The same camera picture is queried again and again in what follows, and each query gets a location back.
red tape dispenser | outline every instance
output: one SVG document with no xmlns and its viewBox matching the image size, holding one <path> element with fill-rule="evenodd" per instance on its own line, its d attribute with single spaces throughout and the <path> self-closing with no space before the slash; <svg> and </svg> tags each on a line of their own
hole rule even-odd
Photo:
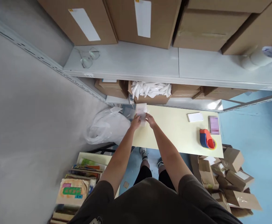
<svg viewBox="0 0 272 224">
<path fill-rule="evenodd" d="M 217 147 L 216 141 L 211 137 L 207 129 L 200 129 L 200 144 L 210 150 L 214 150 Z"/>
</svg>

stack of books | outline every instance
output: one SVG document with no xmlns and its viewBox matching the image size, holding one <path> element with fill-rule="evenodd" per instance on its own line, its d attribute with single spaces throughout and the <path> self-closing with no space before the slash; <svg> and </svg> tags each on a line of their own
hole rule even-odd
<svg viewBox="0 0 272 224">
<path fill-rule="evenodd" d="M 74 164 L 60 183 L 56 204 L 63 209 L 56 210 L 49 223 L 65 224 L 70 221 L 87 196 L 93 191 L 106 165 L 81 158 Z"/>
</svg>

white tissue paper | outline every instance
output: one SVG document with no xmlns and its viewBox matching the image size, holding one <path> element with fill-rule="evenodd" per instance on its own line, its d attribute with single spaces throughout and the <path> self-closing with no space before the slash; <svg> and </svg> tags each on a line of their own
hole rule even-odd
<svg viewBox="0 0 272 224">
<path fill-rule="evenodd" d="M 144 127 L 146 125 L 146 119 L 145 113 L 148 113 L 147 111 L 147 103 L 142 103 L 142 104 L 136 104 L 136 112 L 137 115 L 140 116 L 141 124 L 140 126 Z"/>
<path fill-rule="evenodd" d="M 161 82 L 137 82 L 132 83 L 133 99 L 139 96 L 154 98 L 157 95 L 171 96 L 171 84 Z"/>
</svg>

gray t-shirt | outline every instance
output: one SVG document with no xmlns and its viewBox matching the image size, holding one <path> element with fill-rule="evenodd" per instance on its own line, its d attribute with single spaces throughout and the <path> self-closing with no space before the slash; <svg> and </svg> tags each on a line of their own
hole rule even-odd
<svg viewBox="0 0 272 224">
<path fill-rule="evenodd" d="M 178 192 L 150 177 L 114 199 L 111 184 L 100 181 L 68 224 L 241 223 L 193 175 L 183 176 Z"/>
</svg>

hand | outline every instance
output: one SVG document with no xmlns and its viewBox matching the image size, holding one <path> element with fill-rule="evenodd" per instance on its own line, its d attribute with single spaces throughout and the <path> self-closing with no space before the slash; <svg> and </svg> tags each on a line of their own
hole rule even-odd
<svg viewBox="0 0 272 224">
<path fill-rule="evenodd" d="M 135 117 L 131 122 L 130 128 L 135 131 L 138 127 L 140 127 L 140 124 L 141 124 L 140 116 L 137 116 L 137 114 L 135 114 Z"/>
<path fill-rule="evenodd" d="M 147 122 L 149 123 L 149 126 L 151 128 L 154 128 L 155 126 L 157 126 L 157 123 L 154 121 L 154 117 L 151 116 L 150 114 L 148 113 L 145 113 L 145 119 L 147 120 Z"/>
</svg>

